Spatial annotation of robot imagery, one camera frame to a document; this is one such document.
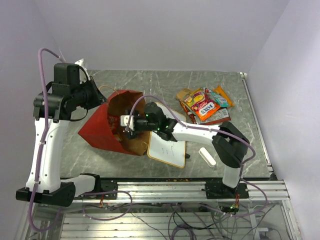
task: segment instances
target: food wrapper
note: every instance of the food wrapper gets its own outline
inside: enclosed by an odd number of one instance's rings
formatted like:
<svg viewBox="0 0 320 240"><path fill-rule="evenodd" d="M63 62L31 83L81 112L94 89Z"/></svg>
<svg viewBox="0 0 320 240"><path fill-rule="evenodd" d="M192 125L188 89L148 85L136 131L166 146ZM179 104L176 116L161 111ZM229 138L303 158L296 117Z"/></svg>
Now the food wrapper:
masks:
<svg viewBox="0 0 320 240"><path fill-rule="evenodd" d="M227 108L230 107L229 103L227 100L222 97L220 94L216 93L215 91L211 91L213 100L222 108Z"/></svg>
<svg viewBox="0 0 320 240"><path fill-rule="evenodd" d="M204 121L220 109L213 100L212 91L198 88L184 98L184 103L201 120Z"/></svg>
<svg viewBox="0 0 320 240"><path fill-rule="evenodd" d="M223 88L220 85L218 85L218 87L216 89L214 89L214 92L216 92L221 97L223 97L227 101L229 107L234 106L234 103L230 100L230 98L228 97L228 95L225 93L225 91L223 90Z"/></svg>
<svg viewBox="0 0 320 240"><path fill-rule="evenodd" d="M201 121L200 119L195 119L198 124L201 125L215 125L215 124L220 124L225 121L230 121L231 117L228 113L228 110L226 108L220 108L218 111L216 111L215 114L210 116L204 121Z"/></svg>
<svg viewBox="0 0 320 240"><path fill-rule="evenodd" d="M193 124L200 124L200 125L214 125L214 124L219 124L219 123L223 123L225 121L230 121L230 115L228 113L228 110L226 108L221 108L218 111L216 111L216 113L214 113L212 116L210 116L209 118L207 118L204 121L201 121L198 116L196 116L189 108L188 106L186 106L185 102L184 102L184 98L191 94L192 92L194 92L192 89L189 88L183 88L180 92L178 92L175 96L175 98L177 100L179 100L180 105L182 107L182 109L184 110L184 112L189 116L191 122Z"/></svg>

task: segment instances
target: metal frame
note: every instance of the metal frame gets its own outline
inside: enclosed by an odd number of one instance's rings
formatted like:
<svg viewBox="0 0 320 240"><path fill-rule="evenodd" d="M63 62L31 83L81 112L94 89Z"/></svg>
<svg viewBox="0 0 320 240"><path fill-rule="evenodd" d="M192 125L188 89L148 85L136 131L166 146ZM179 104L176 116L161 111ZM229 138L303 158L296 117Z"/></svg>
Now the metal frame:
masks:
<svg viewBox="0 0 320 240"><path fill-rule="evenodd" d="M242 78L242 82L247 94L247 98L249 100L250 108L253 113L254 121L257 127L258 135L261 140L264 156L267 162L267 167L270 172L270 175L274 173L272 168L267 148L262 136L262 132L258 123L258 119L254 110L254 106L249 94L248 86L246 83L246 73L240 72L240 76ZM128 191L132 195L132 199L134 203L214 203L214 202L233 202L234 199L226 198L226 199L207 199L206 193L202 191L205 188L206 179L203 178L193 181L189 179L189 181L179 181L179 179L168 179L162 181L153 181L152 178L148 179L147 181L136 181L134 179L117 179L118 190ZM285 220L286 226L288 227L288 234L292 240L302 240L301 232L298 227L297 219L294 215L293 208L290 202L290 196L287 191L285 182L283 180L252 180L251 183L260 187L267 195L269 201L279 201L281 203L281 210L283 214L283 218ZM254 201L264 201L265 197L263 194L254 188L251 185L248 185L248 194L249 198L247 199L240 199L241 203L248 203L248 206ZM83 204L98 204L100 199L75 199L72 202L72 206L70 208L65 209L65 214L63 215L63 222L67 217L71 215L68 213L72 210L78 210L79 208L83 207ZM117 198L114 200L105 199L104 203L109 204L123 204L129 203L130 200L126 194L118 193ZM28 212L28 205L24 209L19 229L16 234L15 239L22 240L25 239L26 235L30 231L28 227L28 220L27 220L27 212ZM257 220L255 216L250 218L251 225L254 227L257 224ZM265 228L258 227L257 233L265 231ZM259 235L255 234L254 238L259 239ZM154 237L153 239L162 239L162 237Z"/></svg>
<svg viewBox="0 0 320 240"><path fill-rule="evenodd" d="M270 201L290 200L285 182L280 181L254 181ZM264 201L265 197L255 187L248 185L249 198L241 202ZM204 181L184 182L118 182L118 190L129 192L134 203L208 203L232 202L234 199L207 199ZM77 204L98 204L99 199L75 199ZM118 193L117 199L104 200L105 203L129 203L130 199L124 193Z"/></svg>
<svg viewBox="0 0 320 240"><path fill-rule="evenodd" d="M269 155L268 155L268 152L267 152L266 144L265 144L264 138L262 136L262 132L261 132L261 129L260 129L260 126L259 126L257 115L256 115L256 112L255 112L255 109L254 109L254 105L252 103L252 100L251 100L251 97L250 97L250 94L249 94L249 89L248 89L247 82L246 82L247 74L243 73L243 72L239 72L239 73L240 73L240 76L242 78L242 83L243 83L244 88L245 88L246 96L247 96L247 98L249 100L250 108L252 110L254 122L256 124L256 128L257 128L257 131L258 131L258 134L259 134L259 138L260 138L260 141L261 141L261 144L262 144L262 149L263 149L263 152L264 152L265 160L266 160L266 162L268 164L271 164L270 158L269 158Z"/></svg>
<svg viewBox="0 0 320 240"><path fill-rule="evenodd" d="M212 224L213 218L211 212L197 212L196 213L206 225ZM118 213L93 213L92 217L96 218L110 218L116 217ZM84 218L82 214L66 214L62 230L61 239L81 239L81 238L118 238L121 240L145 240L145 239L155 239L155 240L163 240L164 238L159 234L158 231L151 229L147 226L141 219L143 219L146 223L150 224L153 228L160 230L165 236L168 235L168 222L171 212L153 212L153 213L135 213L134 215L126 214L123 218L117 219L114 222L107 222L104 224L99 221L92 221L88 218ZM199 222L197 216L192 212L181 212L179 213L183 219L192 224L195 227L203 227L203 223ZM176 216L175 221L178 224L183 223L182 220ZM238 218L237 222L237 233L234 236L243 237L248 231L252 228L251 222L249 220L245 220L243 218ZM175 223L171 219L170 222L170 232L176 227ZM229 225L224 225L224 228L228 228L229 230L233 229L233 220L230 221ZM214 234L218 235L217 229L212 229ZM268 232L267 227L258 227L257 232ZM208 231L206 230L194 230L194 233L200 239L209 239L212 237ZM177 234L175 240L186 240L189 239L187 237L187 233L182 231Z"/></svg>

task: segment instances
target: white eraser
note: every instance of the white eraser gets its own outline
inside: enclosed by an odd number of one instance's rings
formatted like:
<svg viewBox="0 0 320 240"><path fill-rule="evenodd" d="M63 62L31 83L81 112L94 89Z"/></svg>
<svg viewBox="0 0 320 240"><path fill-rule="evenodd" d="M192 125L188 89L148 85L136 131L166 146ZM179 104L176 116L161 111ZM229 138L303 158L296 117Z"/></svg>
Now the white eraser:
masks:
<svg viewBox="0 0 320 240"><path fill-rule="evenodd" d="M206 161L210 168L213 168L217 163L210 153L204 147L200 148L199 154Z"/></svg>

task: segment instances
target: orange snack bag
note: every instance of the orange snack bag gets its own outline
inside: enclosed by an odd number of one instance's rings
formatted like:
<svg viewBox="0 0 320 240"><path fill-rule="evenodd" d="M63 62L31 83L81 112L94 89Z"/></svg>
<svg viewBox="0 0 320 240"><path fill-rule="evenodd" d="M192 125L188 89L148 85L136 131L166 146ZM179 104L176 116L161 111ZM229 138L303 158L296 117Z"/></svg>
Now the orange snack bag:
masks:
<svg viewBox="0 0 320 240"><path fill-rule="evenodd" d="M228 97L228 95L225 93L225 91L223 90L223 88L218 85L218 87L216 89L214 89L214 91L217 94L220 94L222 97L224 97L224 99L227 101L227 103L230 105L230 107L234 106L234 103L230 100L230 98Z"/></svg>
<svg viewBox="0 0 320 240"><path fill-rule="evenodd" d="M198 88L183 101L201 121L206 120L220 109L220 106L213 101L212 94L207 88Z"/></svg>

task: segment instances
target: chip bag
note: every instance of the chip bag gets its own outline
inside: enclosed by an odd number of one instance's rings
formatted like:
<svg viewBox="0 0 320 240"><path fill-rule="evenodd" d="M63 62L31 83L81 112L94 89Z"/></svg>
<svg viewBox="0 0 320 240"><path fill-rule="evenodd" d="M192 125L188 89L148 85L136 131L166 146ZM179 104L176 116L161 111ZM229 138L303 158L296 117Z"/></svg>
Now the chip bag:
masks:
<svg viewBox="0 0 320 240"><path fill-rule="evenodd" d="M222 108L230 107L228 101L218 93L211 91L214 101Z"/></svg>
<svg viewBox="0 0 320 240"><path fill-rule="evenodd" d="M183 102L201 121L204 121L220 109L213 99L212 91L208 88L198 88L188 94Z"/></svg>
<svg viewBox="0 0 320 240"><path fill-rule="evenodd" d="M230 107L234 106L234 103L231 101L231 99L228 97L228 95L225 93L225 91L220 85L218 85L218 87L214 89L214 92L221 95L227 101Z"/></svg>

